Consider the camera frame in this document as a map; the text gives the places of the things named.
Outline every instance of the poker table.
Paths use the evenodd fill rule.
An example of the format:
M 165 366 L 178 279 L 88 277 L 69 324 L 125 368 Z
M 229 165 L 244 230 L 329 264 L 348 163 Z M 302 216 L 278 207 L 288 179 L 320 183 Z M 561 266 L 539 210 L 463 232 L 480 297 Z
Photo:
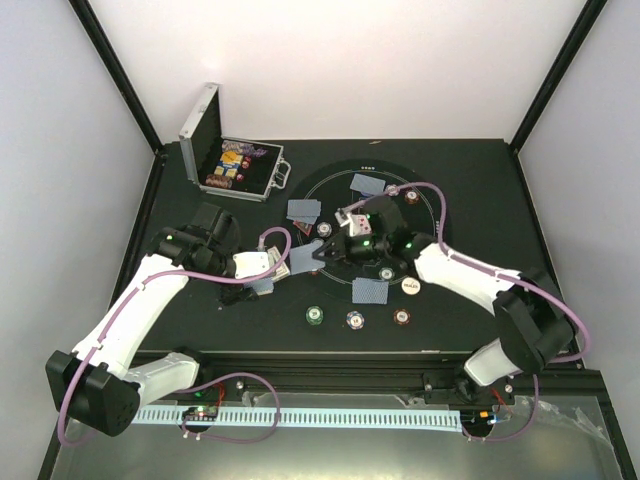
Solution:
M 338 207 L 357 200 L 349 188 L 355 173 L 382 178 L 387 184 L 426 180 L 438 185 L 447 199 L 447 240 L 456 250 L 502 267 L 550 271 L 550 262 L 535 218 L 520 165 L 502 140 L 309 140 L 274 141 L 284 146 L 292 165 L 287 188 L 273 191 L 265 203 L 208 195 L 186 176 L 177 143 L 168 145 L 152 206 L 139 232 L 139 248 L 129 255 L 129 271 L 144 255 L 144 247 L 167 226 L 189 223 L 203 202 L 230 211 L 241 228 L 245 249 L 255 248 L 258 235 L 281 225 L 293 245 L 307 237 L 286 219 L 287 201 L 316 198 L 322 202 L 318 223 L 334 222 Z M 437 196 L 420 190 L 420 201 L 395 200 L 411 228 L 434 234 L 441 206 Z M 273 235 L 268 245 L 280 251 L 284 238 Z M 478 305 L 436 285 L 423 284 L 417 295 L 403 293 L 395 278 L 387 305 L 351 303 L 356 276 L 378 278 L 384 265 L 354 269 L 327 266 L 316 274 L 302 273 L 275 284 L 272 294 L 255 302 L 223 307 L 219 287 L 190 281 L 161 314 L 139 353 L 164 354 L 180 346 L 201 352 L 249 354 L 372 354 L 448 355 L 468 353 L 496 337 L 493 317 Z M 324 321 L 311 326 L 310 306 L 319 306 Z M 356 310 L 365 327 L 346 323 Z M 393 321 L 398 308 L 411 314 L 409 325 Z

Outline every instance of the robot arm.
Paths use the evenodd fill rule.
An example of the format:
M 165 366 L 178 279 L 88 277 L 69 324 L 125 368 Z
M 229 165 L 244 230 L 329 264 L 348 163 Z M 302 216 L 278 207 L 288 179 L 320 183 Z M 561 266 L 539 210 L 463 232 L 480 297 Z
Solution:
M 512 282 L 453 260 L 452 255 L 533 283 L 556 298 L 560 298 L 560 292 L 542 272 L 524 275 L 503 270 L 451 248 L 445 254 L 435 243 L 420 252 L 415 268 L 422 281 L 452 290 L 496 317 L 499 337 L 473 353 L 464 364 L 465 373 L 477 385 L 488 386 L 501 377 L 521 372 L 538 373 L 574 337 L 573 325 L 555 306 Z
M 269 266 L 265 252 L 233 256 L 230 252 L 220 253 L 220 241 L 231 224 L 230 215 L 210 205 L 205 208 L 213 209 L 205 212 L 205 216 L 212 218 L 208 225 L 196 223 L 180 230 L 162 230 L 152 242 L 150 254 L 142 259 L 133 280 L 102 321 L 71 354 L 56 351 L 49 358 L 47 378 L 58 410 L 71 378 L 94 348 L 97 350 L 75 389 L 68 414 L 107 435 L 120 434 L 140 407 L 193 385 L 199 363 L 184 353 L 173 352 L 155 362 L 129 369 L 135 352 L 162 310 L 189 281 L 189 277 L 179 273 L 186 267 L 190 271 L 242 279 L 263 273 Z M 146 285 L 143 283 L 160 272 L 176 274 L 158 277 Z M 136 288 L 139 291 L 99 342 L 107 323 Z
M 339 210 L 336 220 L 340 231 L 314 252 L 314 257 L 353 263 L 380 257 L 392 259 L 399 270 L 417 274 L 423 282 L 451 290 L 491 313 L 499 336 L 466 360 L 465 382 L 470 380 L 473 385 L 485 387 L 507 375 L 538 373 L 574 337 L 574 325 L 554 305 L 468 264 L 524 280 L 561 298 L 547 274 L 501 269 L 451 248 L 444 253 L 434 237 L 410 231 L 397 205 L 388 197 L 373 198 L 362 210 L 370 226 L 364 229 L 366 233 L 355 227 L 351 211 Z M 465 390 L 473 390 L 473 385 Z

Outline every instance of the poker chip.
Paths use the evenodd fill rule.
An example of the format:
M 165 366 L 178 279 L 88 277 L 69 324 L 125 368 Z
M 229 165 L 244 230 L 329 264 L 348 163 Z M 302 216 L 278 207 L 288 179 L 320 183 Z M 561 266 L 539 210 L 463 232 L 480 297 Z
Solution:
M 404 308 L 393 312 L 393 321 L 398 325 L 408 325 L 411 315 Z
M 407 295 L 415 295 L 420 291 L 420 282 L 413 277 L 405 277 L 402 280 L 402 291 Z
M 393 277 L 395 277 L 393 269 L 388 267 L 381 268 L 380 272 L 378 272 L 378 275 L 382 280 L 392 280 Z
M 418 192 L 415 192 L 413 190 L 409 190 L 405 196 L 404 196 L 404 200 L 405 202 L 407 202 L 409 205 L 414 205 L 416 203 L 418 203 L 418 200 L 420 200 L 420 198 L 418 197 Z
M 316 326 L 322 323 L 322 320 L 324 319 L 324 314 L 320 307 L 313 306 L 313 307 L 307 308 L 306 318 L 307 318 L 307 322 L 309 322 L 309 325 Z
M 319 224 L 317 229 L 318 235 L 320 235 L 322 238 L 327 238 L 328 236 L 330 236 L 333 230 L 331 228 L 331 224 L 327 222 L 322 222 L 321 224 Z
M 360 312 L 349 312 L 347 314 L 347 325 L 352 330 L 360 330 L 364 327 L 364 317 Z
M 384 190 L 390 197 L 395 197 L 400 193 L 400 189 L 397 185 L 388 185 Z

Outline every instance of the poker chip set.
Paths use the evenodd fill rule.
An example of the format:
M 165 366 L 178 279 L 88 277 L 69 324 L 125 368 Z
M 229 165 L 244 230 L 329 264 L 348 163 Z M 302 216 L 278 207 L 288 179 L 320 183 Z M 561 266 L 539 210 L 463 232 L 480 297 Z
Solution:
M 207 83 L 180 130 L 187 177 L 205 193 L 264 202 L 289 179 L 284 147 L 223 137 L 218 92 Z

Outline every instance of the white wall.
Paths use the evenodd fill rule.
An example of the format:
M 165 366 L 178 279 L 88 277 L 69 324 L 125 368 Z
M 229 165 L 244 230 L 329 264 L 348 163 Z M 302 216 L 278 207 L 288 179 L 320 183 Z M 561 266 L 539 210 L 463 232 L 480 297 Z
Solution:
M 93 0 L 163 141 L 511 139 L 585 0 Z
M 104 315 L 152 153 L 68 2 L 0 9 L 2 478 L 36 478 L 44 365 Z
M 609 2 L 522 152 L 563 292 L 640 470 L 640 3 Z

